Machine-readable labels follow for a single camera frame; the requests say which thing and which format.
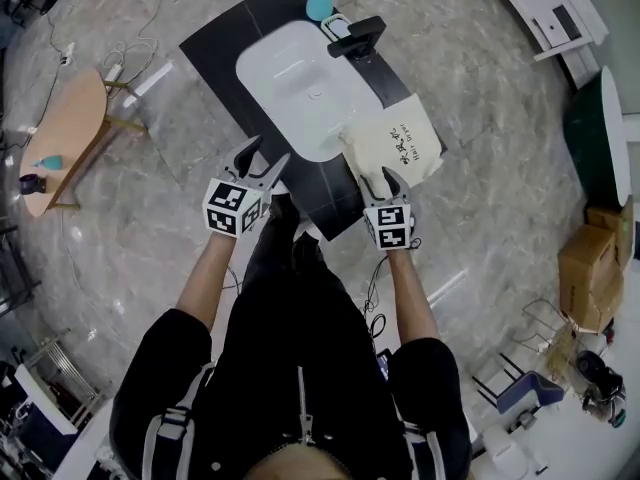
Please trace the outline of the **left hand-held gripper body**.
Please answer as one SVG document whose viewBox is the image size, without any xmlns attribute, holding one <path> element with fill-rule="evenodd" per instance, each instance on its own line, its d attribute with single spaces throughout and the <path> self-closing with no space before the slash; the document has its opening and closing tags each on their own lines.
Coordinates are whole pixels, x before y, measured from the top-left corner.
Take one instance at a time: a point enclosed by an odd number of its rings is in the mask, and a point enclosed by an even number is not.
<svg viewBox="0 0 640 480">
<path fill-rule="evenodd" d="M 264 215 L 267 198 L 275 184 L 273 169 L 260 175 L 241 177 L 225 165 L 210 180 L 203 203 L 203 215 L 210 231 L 239 238 Z"/>
</svg>

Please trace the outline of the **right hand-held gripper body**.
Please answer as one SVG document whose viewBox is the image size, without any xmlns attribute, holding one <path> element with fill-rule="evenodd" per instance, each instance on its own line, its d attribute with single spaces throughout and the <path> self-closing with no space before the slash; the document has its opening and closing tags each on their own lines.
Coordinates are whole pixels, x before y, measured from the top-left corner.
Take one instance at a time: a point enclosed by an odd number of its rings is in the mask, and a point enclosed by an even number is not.
<svg viewBox="0 0 640 480">
<path fill-rule="evenodd" d="M 368 233 L 380 251 L 408 249 L 415 218 L 409 192 L 401 190 L 387 200 L 375 198 L 362 190 L 364 222 Z"/>
</svg>

